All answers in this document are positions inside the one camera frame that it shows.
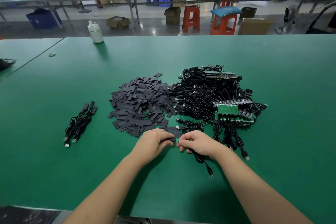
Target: forearm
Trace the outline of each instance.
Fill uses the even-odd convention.
[[[65,224],[114,223],[142,165],[126,156],[112,173],[69,215]]]
[[[252,224],[312,223],[229,148],[220,147],[215,159]]]

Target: blue cushion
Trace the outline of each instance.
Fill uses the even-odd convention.
[[[235,6],[230,6],[230,5],[211,10],[210,12],[217,15],[220,18],[226,15],[229,15],[229,14],[241,14],[242,13],[242,11],[239,8]]]

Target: human arm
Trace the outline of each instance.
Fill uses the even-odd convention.
[[[289,201],[252,171],[232,150],[200,131],[184,134],[180,151],[207,155],[216,160],[252,224],[312,224]]]
[[[127,192],[139,171],[174,137],[163,129],[145,132],[134,149],[107,178],[65,219],[63,224],[114,223]]]

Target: stool with blue cushion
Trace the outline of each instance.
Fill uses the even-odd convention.
[[[215,15],[210,35],[234,35],[237,22],[237,14],[242,11],[234,6],[224,6],[210,11]],[[221,18],[221,23],[216,26],[216,19]],[[229,19],[234,19],[233,28],[228,27]]]

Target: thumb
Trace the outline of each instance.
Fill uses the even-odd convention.
[[[163,148],[166,147],[166,146],[168,146],[168,145],[173,145],[173,142],[169,141],[169,140],[165,140],[162,143],[160,143],[160,151],[162,151]]]
[[[194,141],[189,140],[179,140],[178,142],[180,145],[182,145],[184,148],[193,148]]]

